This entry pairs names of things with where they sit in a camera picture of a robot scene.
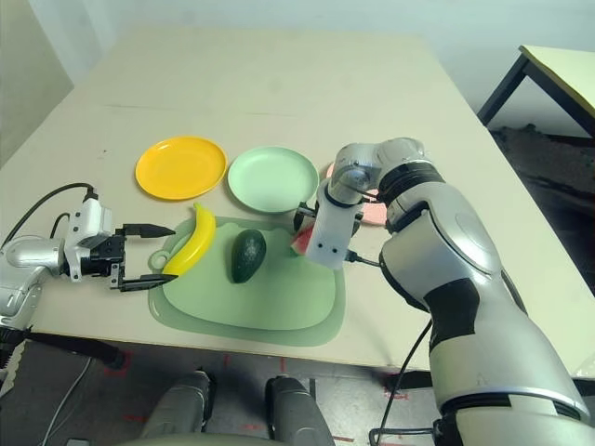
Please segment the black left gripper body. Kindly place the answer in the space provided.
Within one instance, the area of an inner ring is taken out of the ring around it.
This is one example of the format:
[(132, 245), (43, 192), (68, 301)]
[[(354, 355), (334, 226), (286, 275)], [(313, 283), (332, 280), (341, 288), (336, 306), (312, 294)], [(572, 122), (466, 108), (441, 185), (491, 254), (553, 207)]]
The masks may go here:
[(115, 230), (109, 236), (93, 236), (81, 241), (68, 241), (67, 266), (72, 282), (84, 276), (109, 278), (111, 289), (127, 291), (125, 280), (126, 229)]

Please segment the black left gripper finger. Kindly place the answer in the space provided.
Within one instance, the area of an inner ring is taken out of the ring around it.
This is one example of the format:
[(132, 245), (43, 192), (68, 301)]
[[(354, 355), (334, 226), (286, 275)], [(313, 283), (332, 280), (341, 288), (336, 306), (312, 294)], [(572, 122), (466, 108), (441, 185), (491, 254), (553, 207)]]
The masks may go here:
[(169, 228), (147, 223), (124, 224), (122, 226), (123, 237), (162, 238), (174, 235), (175, 233), (174, 230)]
[(136, 292), (150, 290), (155, 287), (163, 286), (175, 280), (178, 276), (175, 274), (146, 274), (137, 279), (122, 279), (119, 281), (119, 290), (121, 292)]

